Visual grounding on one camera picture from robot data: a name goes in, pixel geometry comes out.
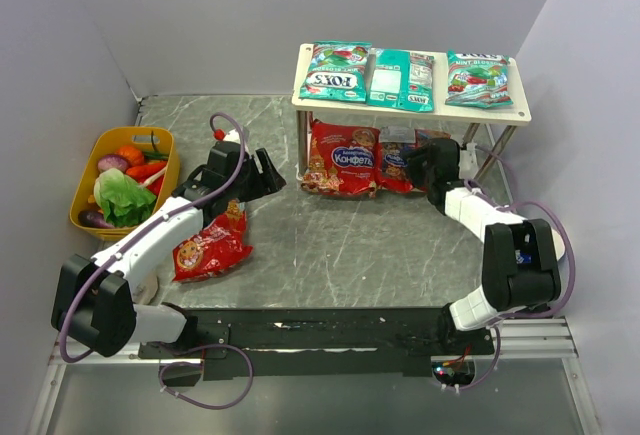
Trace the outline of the red candy bag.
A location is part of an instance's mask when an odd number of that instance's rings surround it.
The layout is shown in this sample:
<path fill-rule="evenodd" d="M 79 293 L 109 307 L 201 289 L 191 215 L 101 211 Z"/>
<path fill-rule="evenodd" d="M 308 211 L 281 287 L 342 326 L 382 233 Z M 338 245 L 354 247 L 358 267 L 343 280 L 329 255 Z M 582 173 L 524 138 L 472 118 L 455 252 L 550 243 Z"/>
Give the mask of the red candy bag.
<path fill-rule="evenodd" d="M 409 193 L 414 190 L 402 156 L 424 146 L 430 139 L 447 138 L 447 132 L 414 129 L 401 126 L 385 126 L 380 129 L 375 145 L 374 178 L 379 189 L 395 193 Z"/>
<path fill-rule="evenodd" d="M 302 188 L 338 197 L 373 197 L 377 191 L 374 169 L 379 133 L 373 127 L 315 120 Z"/>
<path fill-rule="evenodd" d="M 225 212 L 173 250 L 173 281 L 217 278 L 242 263 L 253 251 L 245 241 L 247 230 L 245 204 L 231 200 Z"/>

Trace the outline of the teal candy bag back side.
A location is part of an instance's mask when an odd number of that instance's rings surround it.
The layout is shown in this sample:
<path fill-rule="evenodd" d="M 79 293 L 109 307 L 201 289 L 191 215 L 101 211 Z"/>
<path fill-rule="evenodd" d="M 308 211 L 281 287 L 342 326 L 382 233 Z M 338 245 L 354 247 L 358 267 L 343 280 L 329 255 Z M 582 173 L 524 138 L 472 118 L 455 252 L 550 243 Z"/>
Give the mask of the teal candy bag back side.
<path fill-rule="evenodd" d="M 434 62 L 433 56 L 422 52 L 376 49 L 366 103 L 414 113 L 432 112 Z"/>

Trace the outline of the teal mint candy bag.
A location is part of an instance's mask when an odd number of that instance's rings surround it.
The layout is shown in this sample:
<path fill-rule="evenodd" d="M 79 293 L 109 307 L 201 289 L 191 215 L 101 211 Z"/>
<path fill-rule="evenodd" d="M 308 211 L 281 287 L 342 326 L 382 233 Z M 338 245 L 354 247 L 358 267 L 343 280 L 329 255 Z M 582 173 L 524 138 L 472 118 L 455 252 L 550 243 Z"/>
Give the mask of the teal mint candy bag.
<path fill-rule="evenodd" d="M 508 57 L 449 51 L 447 62 L 447 105 L 492 109 L 513 104 Z"/>

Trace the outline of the teal Fox's candy bag front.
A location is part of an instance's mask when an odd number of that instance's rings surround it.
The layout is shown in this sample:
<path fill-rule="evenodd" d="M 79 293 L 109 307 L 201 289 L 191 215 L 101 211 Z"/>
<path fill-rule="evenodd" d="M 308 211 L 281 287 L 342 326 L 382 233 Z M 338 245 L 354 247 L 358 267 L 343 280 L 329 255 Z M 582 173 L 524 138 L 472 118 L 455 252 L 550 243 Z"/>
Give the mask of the teal Fox's candy bag front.
<path fill-rule="evenodd" d="M 364 41 L 316 41 L 299 97 L 364 103 L 365 71 L 371 48 L 372 44 Z"/>

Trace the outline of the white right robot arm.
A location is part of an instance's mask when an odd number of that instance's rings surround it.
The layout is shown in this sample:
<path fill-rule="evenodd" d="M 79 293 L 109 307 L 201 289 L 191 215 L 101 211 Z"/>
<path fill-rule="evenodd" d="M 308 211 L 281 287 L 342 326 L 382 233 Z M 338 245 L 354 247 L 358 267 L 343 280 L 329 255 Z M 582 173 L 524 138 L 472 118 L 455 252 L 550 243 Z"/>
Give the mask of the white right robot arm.
<path fill-rule="evenodd" d="M 483 244 L 478 288 L 444 309 L 456 331 L 483 328 L 513 310 L 535 309 L 561 295 L 558 262 L 565 244 L 544 219 L 527 219 L 484 199 L 460 177 L 461 149 L 434 138 L 401 154 L 406 176 L 429 202 Z"/>

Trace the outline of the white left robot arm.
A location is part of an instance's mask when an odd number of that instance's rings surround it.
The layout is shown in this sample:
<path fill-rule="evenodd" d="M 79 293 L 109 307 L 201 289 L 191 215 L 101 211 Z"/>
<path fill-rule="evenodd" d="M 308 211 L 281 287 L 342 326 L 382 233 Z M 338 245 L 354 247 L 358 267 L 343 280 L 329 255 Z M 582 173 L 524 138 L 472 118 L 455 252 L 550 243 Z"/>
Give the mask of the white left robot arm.
<path fill-rule="evenodd" d="M 194 169 L 143 224 L 90 258 L 67 259 L 51 317 L 63 359 L 75 360 L 65 348 L 68 339 L 110 357 L 128 343 L 177 344 L 194 338 L 194 317 L 173 305 L 138 304 L 134 290 L 174 248 L 222 214 L 229 202 L 253 201 L 285 184 L 266 149 L 249 154 L 241 142 L 218 141 L 207 162 Z"/>

